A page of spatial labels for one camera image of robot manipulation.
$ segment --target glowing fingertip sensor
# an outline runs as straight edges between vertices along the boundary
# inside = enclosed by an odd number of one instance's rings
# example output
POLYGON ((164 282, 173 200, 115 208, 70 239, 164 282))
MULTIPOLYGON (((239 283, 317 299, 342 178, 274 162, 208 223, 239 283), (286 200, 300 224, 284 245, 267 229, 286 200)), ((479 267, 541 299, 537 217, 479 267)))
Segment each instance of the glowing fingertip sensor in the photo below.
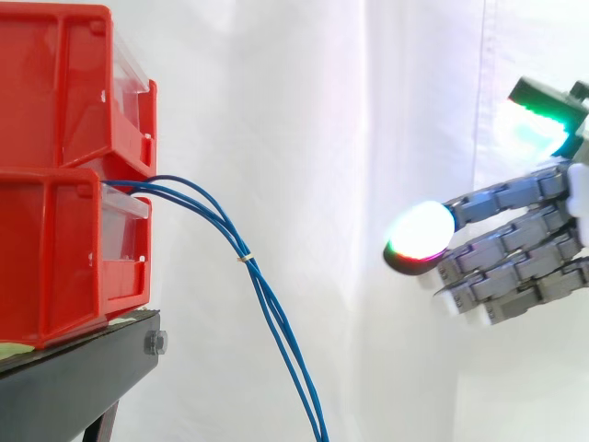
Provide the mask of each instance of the glowing fingertip sensor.
POLYGON ((385 261, 404 274, 429 272, 442 258, 455 227, 454 217, 443 204, 417 204, 395 222, 383 253, 385 261))

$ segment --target white fabric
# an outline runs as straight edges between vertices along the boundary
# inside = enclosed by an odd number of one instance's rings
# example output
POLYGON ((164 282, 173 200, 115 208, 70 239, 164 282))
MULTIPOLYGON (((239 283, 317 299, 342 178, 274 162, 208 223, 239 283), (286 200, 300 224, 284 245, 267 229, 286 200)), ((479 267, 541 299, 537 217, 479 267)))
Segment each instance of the white fabric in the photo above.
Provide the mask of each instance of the white fabric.
MULTIPOLYGON (((575 0, 107 2, 159 86, 158 170, 215 195, 289 315, 331 440, 587 440, 582 295, 486 331, 390 271, 390 221, 527 164, 493 140, 521 75, 583 78, 575 0)), ((312 440, 243 264, 156 202, 153 304, 170 337, 113 440, 312 440)))

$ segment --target robot finger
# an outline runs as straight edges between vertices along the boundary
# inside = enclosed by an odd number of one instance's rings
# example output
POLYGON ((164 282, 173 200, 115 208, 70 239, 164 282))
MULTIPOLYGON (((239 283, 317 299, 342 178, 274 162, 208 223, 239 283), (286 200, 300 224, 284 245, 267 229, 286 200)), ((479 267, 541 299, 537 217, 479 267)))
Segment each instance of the robot finger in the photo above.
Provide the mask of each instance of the robot finger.
POLYGON ((589 286, 589 258, 569 262, 556 272, 518 287, 504 297, 490 299, 467 313, 468 322, 494 325, 523 315, 530 308, 567 297, 589 286))
POLYGON ((530 250, 519 250, 489 270, 473 272, 447 285, 434 300, 449 312, 465 313, 556 271, 582 248, 575 226, 566 226, 530 250))
POLYGON ((524 177, 495 184, 448 201, 444 205, 456 230, 509 209, 519 209, 559 198, 569 190, 566 173, 570 162, 534 171, 524 177))
POLYGON ((451 285, 475 271, 485 271, 518 250, 530 250, 558 232, 572 218, 564 201, 555 201, 447 251, 437 264, 444 285, 451 285))

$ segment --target metal table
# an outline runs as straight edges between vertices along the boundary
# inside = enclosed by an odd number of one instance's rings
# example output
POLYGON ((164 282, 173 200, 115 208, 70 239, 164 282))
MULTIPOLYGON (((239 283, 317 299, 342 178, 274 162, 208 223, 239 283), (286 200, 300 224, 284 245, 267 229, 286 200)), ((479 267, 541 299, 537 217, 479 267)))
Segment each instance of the metal table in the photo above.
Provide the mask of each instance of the metal table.
POLYGON ((166 351, 158 311, 0 361, 0 442, 107 442, 117 404, 166 351))

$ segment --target bolt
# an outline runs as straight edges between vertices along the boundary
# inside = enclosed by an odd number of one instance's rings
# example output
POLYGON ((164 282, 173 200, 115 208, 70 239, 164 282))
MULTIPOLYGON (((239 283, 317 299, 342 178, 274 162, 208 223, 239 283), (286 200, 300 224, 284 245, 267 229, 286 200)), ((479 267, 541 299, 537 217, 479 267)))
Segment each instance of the bolt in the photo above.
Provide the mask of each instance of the bolt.
POLYGON ((167 350, 167 332, 150 331, 145 338, 145 352, 148 355, 164 355, 167 350))

